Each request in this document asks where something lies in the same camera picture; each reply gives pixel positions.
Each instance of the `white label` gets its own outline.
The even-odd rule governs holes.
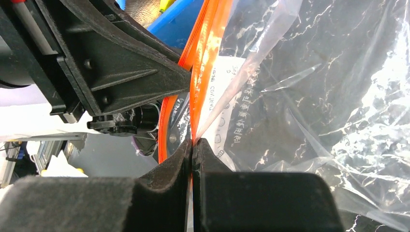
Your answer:
[[[244,62],[245,59],[239,57],[217,57],[209,78],[208,90],[202,106],[198,128],[200,128],[209,117],[215,104],[221,98]],[[208,140],[215,155],[233,171],[235,171],[234,163],[225,152],[224,145],[234,104],[235,98],[224,108],[202,136],[202,138]]]

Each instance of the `plastic bag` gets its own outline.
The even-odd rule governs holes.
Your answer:
[[[191,89],[193,134],[232,170],[320,175],[358,214],[349,231],[360,215],[409,231],[410,5],[298,2],[237,2]]]

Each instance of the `bolt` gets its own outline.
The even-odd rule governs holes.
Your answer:
[[[92,69],[91,60],[90,60],[90,59],[86,59],[86,60],[84,61],[84,66],[85,66],[87,69]]]
[[[169,136],[169,141],[173,144],[173,143],[175,143],[176,142],[176,136],[174,135],[174,134],[171,134],[170,136]]]
[[[108,105],[108,104],[110,103],[110,100],[108,99],[107,96],[103,96],[102,99],[101,99],[101,101],[102,101],[104,104],[106,104],[106,105]]]

